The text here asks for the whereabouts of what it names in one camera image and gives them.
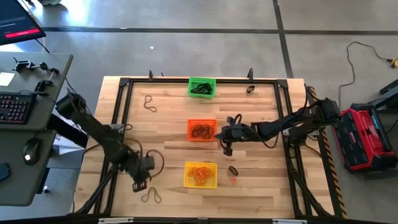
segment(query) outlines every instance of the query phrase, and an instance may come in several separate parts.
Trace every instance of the gray desk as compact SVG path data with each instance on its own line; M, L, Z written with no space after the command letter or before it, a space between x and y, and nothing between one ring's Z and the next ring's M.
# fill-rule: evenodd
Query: gray desk
M53 77L54 86L45 90L49 97L56 101L72 62L72 55L0 52L0 72L15 73L10 85L0 86L0 91L33 91L39 81L49 79L50 74L41 69L35 69L33 72L24 70L22 73L12 71L16 64L13 57L18 60L31 60L35 65L45 62L49 68L60 70L60 74ZM7 162L11 167L11 176L0 182L0 205L30 205L45 176L57 131L59 134L76 131L52 115L53 108L54 103L51 100L37 96L26 125L0 124L0 162ZM38 163L28 166L23 161L22 150L26 141L34 137L35 133L36 137L42 140L41 156Z
M12 71L16 65L13 57L17 60L30 60L35 65L39 65L40 62L45 62L49 68L56 68L60 71L58 75L54 75L52 78L54 84L45 89L45 92L49 94L48 97L56 101L67 76L73 56L71 54L0 52L0 72L15 73L10 84L8 86L0 86L0 91L34 91L39 81L48 80L50 78L50 71L43 71L39 68L36 68L33 72L26 69L21 73ZM37 96L34 108L26 125L2 124L1 129L44 130L47 127L53 107L54 103L51 100L42 96Z
M0 131L0 163L8 162L11 175L0 182L0 205L28 206L42 180L56 131L45 130L36 134L43 140L40 145L40 159L32 166L25 164L22 150L25 142L34 137L36 131Z

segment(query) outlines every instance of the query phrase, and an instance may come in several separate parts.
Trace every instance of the computer mouse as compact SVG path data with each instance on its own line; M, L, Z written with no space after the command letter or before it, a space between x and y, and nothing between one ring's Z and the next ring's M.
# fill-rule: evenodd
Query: computer mouse
M34 165L40 159L40 143L42 142L39 138L31 138L26 141L24 147L24 162L27 165Z

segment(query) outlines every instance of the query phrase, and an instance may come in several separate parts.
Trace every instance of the yellow basket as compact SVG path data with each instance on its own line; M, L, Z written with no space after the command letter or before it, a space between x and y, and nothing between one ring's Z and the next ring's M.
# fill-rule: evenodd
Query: yellow basket
M208 162L186 162L184 187L217 188L217 164Z

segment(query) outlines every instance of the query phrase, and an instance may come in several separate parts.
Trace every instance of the red power station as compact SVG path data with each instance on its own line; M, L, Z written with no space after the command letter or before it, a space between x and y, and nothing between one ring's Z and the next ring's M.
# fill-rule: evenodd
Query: red power station
M397 165L398 158L373 105L352 104L334 129L348 171L386 170Z

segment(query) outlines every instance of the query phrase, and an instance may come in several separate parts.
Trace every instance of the black rubber band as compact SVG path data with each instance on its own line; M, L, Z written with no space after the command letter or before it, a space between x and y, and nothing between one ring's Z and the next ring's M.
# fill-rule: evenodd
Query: black rubber band
M235 167L230 166L230 167L228 167L228 169L229 169L229 171L231 171L231 173L232 173L233 175L239 175L239 173L238 173L238 171L235 169Z
M254 90L255 86L249 86L246 90L247 93L251 93Z

